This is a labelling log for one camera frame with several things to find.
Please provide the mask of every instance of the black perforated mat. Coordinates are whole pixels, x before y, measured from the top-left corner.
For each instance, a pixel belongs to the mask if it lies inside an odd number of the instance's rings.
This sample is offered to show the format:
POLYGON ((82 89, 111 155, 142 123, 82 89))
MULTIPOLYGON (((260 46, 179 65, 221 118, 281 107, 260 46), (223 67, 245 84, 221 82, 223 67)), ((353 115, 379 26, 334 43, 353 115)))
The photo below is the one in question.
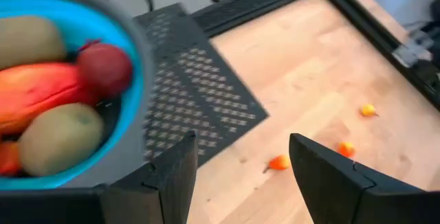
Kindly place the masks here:
POLYGON ((196 130, 202 165, 267 117, 179 5, 135 20, 153 44, 157 65, 153 102, 144 121, 145 160, 196 130))

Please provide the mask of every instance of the kiwi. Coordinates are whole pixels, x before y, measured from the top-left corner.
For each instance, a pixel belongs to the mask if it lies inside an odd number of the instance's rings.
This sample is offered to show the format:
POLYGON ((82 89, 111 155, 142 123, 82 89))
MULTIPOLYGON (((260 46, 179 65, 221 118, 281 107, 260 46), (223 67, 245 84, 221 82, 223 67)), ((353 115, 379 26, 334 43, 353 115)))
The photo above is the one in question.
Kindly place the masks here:
POLYGON ((67 53, 58 28, 37 16, 0 19, 0 70, 64 60, 67 53))
POLYGON ((65 104, 40 114, 19 139, 23 169, 53 175, 75 166, 99 147, 104 124, 85 104, 65 104))

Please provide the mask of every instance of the blue bowl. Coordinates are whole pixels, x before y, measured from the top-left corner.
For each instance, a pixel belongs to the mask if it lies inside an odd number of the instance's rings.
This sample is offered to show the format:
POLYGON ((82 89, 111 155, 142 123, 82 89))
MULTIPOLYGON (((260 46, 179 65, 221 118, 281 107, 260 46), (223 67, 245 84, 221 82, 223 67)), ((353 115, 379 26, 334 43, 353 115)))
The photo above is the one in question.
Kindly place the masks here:
MULTIPOLYGON (((99 167, 97 164, 109 153, 117 153, 114 150, 119 149, 117 146, 119 143, 134 142, 125 141, 127 137, 133 137, 138 133, 139 137, 135 142, 142 143, 141 127, 132 126, 140 126, 139 120, 142 119, 142 113, 146 109, 146 97, 153 83, 153 62, 148 44, 138 33, 136 24, 108 4, 107 0, 0 0, 0 19, 22 15, 41 16, 55 23, 69 51, 76 51, 88 40, 99 38, 103 43, 122 48, 133 63, 133 82, 122 95, 118 122, 109 139, 90 158, 57 175, 16 179, 0 177, 0 190, 57 188, 75 181, 76 177, 85 174, 93 167, 99 167)), ((116 165, 113 168, 101 166, 99 169, 95 168, 91 175, 82 176, 81 182, 74 186, 91 186, 95 183, 115 181, 117 178, 112 177, 123 177, 137 166, 141 164, 125 166, 120 173, 108 171, 118 170, 116 165)))

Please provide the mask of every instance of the wooden surface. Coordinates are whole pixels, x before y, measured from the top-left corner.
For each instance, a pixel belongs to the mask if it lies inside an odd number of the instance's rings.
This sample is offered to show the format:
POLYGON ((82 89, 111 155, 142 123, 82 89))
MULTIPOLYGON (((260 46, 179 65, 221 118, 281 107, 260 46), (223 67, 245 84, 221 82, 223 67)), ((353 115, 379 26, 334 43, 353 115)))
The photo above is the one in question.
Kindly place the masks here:
POLYGON ((312 223, 292 170, 263 174, 290 133, 352 142, 354 160, 440 190, 439 112, 327 0, 291 3, 212 44, 270 117, 198 170, 188 223, 312 223), (366 103, 379 117, 360 117, 366 103))

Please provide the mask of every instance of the wooden floor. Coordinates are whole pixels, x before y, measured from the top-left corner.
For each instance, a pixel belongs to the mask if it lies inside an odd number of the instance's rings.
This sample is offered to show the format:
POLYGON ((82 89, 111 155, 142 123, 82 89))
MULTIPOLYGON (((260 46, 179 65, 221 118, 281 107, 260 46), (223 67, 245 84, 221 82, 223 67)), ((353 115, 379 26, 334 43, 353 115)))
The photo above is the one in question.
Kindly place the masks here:
POLYGON ((290 133, 352 142, 354 160, 440 190, 439 112, 327 0, 297 1, 212 43, 269 118, 198 170, 188 223, 312 223, 292 170, 263 174, 290 133), (379 117, 360 117, 366 103, 379 117))

